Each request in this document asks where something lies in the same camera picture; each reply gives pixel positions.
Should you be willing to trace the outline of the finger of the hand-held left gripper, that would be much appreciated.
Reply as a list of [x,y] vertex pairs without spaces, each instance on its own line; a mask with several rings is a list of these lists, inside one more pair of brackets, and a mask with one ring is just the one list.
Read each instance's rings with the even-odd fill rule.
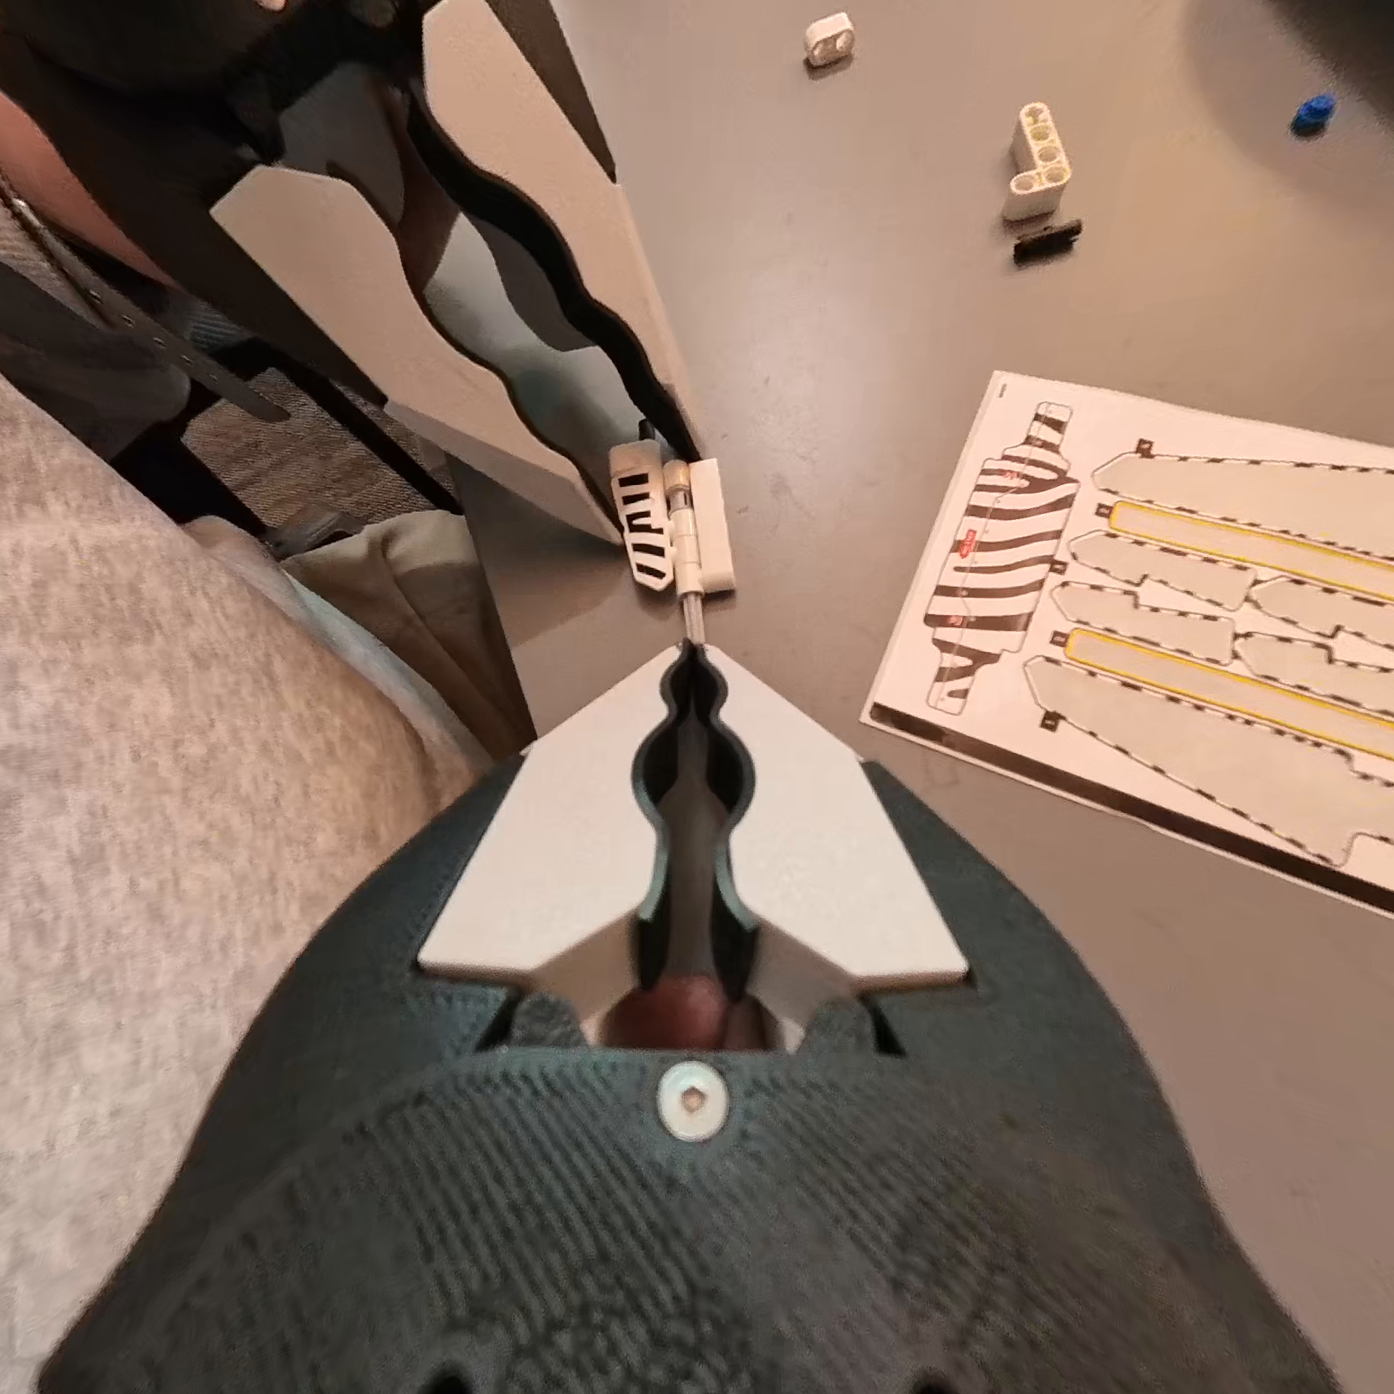
[[582,471],[519,415],[505,380],[431,322],[388,224],[356,187],[258,166],[212,219],[383,393],[388,416],[565,526],[622,542]]
[[703,458],[666,308],[550,3],[426,5],[421,53],[413,136],[481,227],[514,312],[555,352],[600,350],[670,448]]

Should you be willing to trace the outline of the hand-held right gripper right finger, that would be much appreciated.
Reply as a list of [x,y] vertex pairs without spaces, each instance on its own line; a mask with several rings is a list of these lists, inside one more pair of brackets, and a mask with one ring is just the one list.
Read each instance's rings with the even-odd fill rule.
[[967,961],[857,753],[716,647],[713,718],[749,766],[726,834],[754,921],[744,989],[779,1049],[826,1004],[962,982]]

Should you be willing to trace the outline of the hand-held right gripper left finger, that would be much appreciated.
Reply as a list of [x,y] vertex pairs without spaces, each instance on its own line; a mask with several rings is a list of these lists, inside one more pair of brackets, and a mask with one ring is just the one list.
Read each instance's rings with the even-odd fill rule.
[[633,761],[670,715],[670,647],[530,743],[431,926],[418,966],[565,1002],[597,1042],[638,982],[633,931],[657,831]]

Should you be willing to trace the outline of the white striped lego assembly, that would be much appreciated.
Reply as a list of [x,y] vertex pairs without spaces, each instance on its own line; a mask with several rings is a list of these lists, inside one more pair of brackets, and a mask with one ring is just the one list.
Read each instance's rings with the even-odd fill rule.
[[720,463],[663,461],[660,444],[617,444],[607,454],[620,539],[637,586],[705,596],[736,589]]

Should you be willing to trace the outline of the lego sticker sheet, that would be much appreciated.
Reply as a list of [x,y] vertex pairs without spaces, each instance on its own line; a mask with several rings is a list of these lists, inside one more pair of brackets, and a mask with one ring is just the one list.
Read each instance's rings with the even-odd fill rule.
[[993,371],[861,718],[1390,914],[1390,446]]

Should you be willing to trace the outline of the white angled lego beam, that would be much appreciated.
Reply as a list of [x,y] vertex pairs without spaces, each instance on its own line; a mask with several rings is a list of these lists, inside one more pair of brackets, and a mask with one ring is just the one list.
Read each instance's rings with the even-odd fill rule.
[[1010,142],[1013,172],[1000,217],[1007,224],[1051,217],[1071,177],[1056,121],[1043,101],[1025,103],[1015,118]]

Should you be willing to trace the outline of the person's left hand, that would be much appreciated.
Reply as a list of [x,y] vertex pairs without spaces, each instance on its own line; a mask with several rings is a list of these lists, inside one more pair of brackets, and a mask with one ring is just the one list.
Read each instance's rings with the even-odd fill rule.
[[1,96],[1,171],[14,192],[49,225],[82,247],[119,260],[147,279],[175,288],[94,202],[42,129],[8,96]]

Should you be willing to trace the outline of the person's right hand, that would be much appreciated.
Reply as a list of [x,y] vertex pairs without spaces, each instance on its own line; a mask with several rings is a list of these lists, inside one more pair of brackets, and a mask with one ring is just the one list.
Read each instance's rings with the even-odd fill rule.
[[602,1042],[647,1052],[763,1052],[768,1049],[761,1009],[751,999],[731,1000],[708,974],[673,974],[635,989],[608,1014]]

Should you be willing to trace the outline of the grey mesh office chair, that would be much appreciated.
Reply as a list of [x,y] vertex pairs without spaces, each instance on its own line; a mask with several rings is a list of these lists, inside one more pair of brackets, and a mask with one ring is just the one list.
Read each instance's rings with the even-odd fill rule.
[[114,453],[111,464],[169,518],[223,518],[267,541],[350,529],[418,511],[459,514],[442,464],[361,395],[303,368],[200,302],[160,300],[154,284],[112,265],[135,305],[233,371],[280,411],[262,421],[202,383],[185,405]]

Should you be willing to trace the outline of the person's khaki pants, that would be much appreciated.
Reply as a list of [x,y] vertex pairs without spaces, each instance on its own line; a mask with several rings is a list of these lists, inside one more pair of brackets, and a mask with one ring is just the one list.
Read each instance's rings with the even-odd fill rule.
[[502,758],[534,740],[510,647],[464,519],[418,511],[291,556],[288,574],[416,672]]

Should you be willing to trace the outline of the person's grey sweater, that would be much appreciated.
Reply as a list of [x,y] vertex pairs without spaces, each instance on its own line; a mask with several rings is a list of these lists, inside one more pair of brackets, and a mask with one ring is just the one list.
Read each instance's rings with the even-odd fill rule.
[[34,1390],[285,967],[491,758],[6,381],[1,504],[1,1384]]

